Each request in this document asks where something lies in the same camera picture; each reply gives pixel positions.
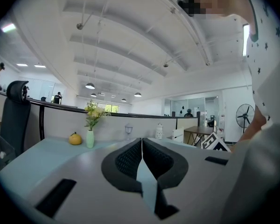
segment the black and white sign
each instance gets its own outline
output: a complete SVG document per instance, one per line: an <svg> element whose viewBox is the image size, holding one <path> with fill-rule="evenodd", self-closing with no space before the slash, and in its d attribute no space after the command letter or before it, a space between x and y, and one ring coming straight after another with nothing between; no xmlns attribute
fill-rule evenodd
<svg viewBox="0 0 280 224"><path fill-rule="evenodd" d="M201 143L201 148L231 152L223 140L216 135L216 133L212 133L209 137L207 137L207 139Z"/></svg>

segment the pumpkin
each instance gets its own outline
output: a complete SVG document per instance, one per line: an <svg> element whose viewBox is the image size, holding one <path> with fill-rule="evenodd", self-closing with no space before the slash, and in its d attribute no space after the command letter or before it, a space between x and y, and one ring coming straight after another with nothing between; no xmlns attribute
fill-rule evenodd
<svg viewBox="0 0 280 224"><path fill-rule="evenodd" d="M82 144L82 138L79 134L75 132L69 137L69 143L72 145Z"/></svg>

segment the potted plant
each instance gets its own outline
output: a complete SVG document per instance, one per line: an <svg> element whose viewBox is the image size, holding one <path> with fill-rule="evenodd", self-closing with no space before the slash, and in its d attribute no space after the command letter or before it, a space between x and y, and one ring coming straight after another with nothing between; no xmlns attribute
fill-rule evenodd
<svg viewBox="0 0 280 224"><path fill-rule="evenodd" d="M93 148L94 144L94 134L93 134L93 127L99 122L101 117L109 115L109 113L105 112L104 109L97 107L95 103L92 101L87 103L85 107L87 113L86 122L88 127L87 135L86 135L86 145L88 148Z"/></svg>

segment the window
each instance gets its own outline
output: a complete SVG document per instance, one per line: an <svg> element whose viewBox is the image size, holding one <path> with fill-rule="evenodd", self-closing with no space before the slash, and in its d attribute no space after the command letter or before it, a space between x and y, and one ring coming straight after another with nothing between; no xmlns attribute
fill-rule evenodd
<svg viewBox="0 0 280 224"><path fill-rule="evenodd" d="M244 48L243 48L243 56L247 55L247 42L248 42L248 37L250 33L250 25L244 25Z"/></svg>
<svg viewBox="0 0 280 224"><path fill-rule="evenodd" d="M119 113L119 106L118 105L109 105L109 104L102 104L93 102L97 107L104 109L106 112L110 113Z"/></svg>

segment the green vase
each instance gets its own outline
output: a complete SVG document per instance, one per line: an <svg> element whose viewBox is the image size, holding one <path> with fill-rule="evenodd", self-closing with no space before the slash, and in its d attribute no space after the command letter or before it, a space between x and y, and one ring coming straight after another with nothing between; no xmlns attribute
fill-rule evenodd
<svg viewBox="0 0 280 224"><path fill-rule="evenodd" d="M94 145L94 134L93 130L88 130L86 135L86 145L88 148L93 148Z"/></svg>

